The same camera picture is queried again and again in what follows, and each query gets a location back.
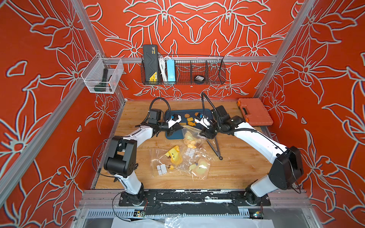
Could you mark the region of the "dark blue tray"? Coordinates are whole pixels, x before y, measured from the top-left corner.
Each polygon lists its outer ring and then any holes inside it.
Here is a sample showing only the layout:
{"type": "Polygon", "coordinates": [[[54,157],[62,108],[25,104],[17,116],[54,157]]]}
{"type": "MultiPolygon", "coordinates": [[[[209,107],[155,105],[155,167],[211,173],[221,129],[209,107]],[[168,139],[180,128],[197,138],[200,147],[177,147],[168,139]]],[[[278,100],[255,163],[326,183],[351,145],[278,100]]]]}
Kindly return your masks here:
{"type": "MultiPolygon", "coordinates": [[[[168,120],[169,117],[177,114],[180,115],[182,120],[180,122],[180,124],[185,123],[186,125],[188,125],[188,121],[187,121],[187,117],[185,117],[186,114],[189,114],[190,117],[195,118],[196,115],[195,113],[200,113],[203,114],[203,110],[202,109],[185,109],[185,110],[172,110],[172,114],[170,114],[169,110],[166,110],[166,114],[164,114],[164,120],[168,120]]],[[[205,109],[205,116],[209,119],[212,120],[213,119],[213,115],[211,110],[209,109],[205,109]]],[[[194,129],[199,129],[198,133],[204,129],[203,125],[197,123],[196,126],[193,126],[194,129]]],[[[183,132],[182,130],[178,130],[176,132],[174,132],[171,136],[168,136],[167,133],[165,134],[166,138],[168,140],[180,140],[183,139],[183,132]]]]}

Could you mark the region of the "black metal tongs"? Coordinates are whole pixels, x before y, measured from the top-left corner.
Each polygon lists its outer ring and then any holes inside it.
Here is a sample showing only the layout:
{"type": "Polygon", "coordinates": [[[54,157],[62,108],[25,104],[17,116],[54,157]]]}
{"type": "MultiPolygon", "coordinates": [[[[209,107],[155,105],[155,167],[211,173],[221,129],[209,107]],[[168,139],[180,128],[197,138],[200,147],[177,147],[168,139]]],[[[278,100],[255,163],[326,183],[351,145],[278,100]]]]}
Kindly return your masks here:
{"type": "Polygon", "coordinates": [[[210,146],[210,148],[213,150],[213,152],[216,154],[216,156],[219,158],[219,160],[223,160],[217,137],[214,137],[213,140],[208,139],[207,143],[210,146]]]}

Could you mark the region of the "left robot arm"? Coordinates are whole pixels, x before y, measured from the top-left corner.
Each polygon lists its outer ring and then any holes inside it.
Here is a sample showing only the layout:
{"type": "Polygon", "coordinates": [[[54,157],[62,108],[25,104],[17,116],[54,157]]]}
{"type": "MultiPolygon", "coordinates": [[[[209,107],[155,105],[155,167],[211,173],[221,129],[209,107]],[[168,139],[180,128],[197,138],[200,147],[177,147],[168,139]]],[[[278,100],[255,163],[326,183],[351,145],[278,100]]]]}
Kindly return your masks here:
{"type": "Polygon", "coordinates": [[[127,136],[113,136],[110,138],[110,145],[104,158],[104,170],[118,179],[123,187],[122,197],[126,198],[132,205],[139,206],[144,202],[144,186],[135,173],[137,168],[137,148],[145,141],[165,132],[168,136],[181,130],[182,118],[180,115],[172,114],[171,106],[162,97],[155,98],[150,103],[146,118],[137,125],[137,130],[127,136]],[[162,100],[168,107],[169,117],[161,120],[162,110],[153,109],[153,104],[162,100]]]}

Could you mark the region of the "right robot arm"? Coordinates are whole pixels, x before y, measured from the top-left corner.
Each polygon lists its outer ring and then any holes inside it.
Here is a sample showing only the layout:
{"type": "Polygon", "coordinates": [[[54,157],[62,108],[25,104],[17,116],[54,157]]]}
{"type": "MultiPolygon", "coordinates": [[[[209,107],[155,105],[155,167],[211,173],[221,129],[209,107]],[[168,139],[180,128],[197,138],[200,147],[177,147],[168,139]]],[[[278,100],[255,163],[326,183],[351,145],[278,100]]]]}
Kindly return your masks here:
{"type": "Polygon", "coordinates": [[[244,200],[255,206],[266,194],[275,190],[287,190],[304,174],[300,150],[280,144],[252,127],[243,117],[231,117],[221,105],[213,106],[212,118],[205,112],[198,113],[194,121],[204,127],[200,135],[213,139],[218,133],[232,135],[243,140],[260,152],[272,165],[269,173],[259,180],[252,182],[245,189],[244,200]]]}

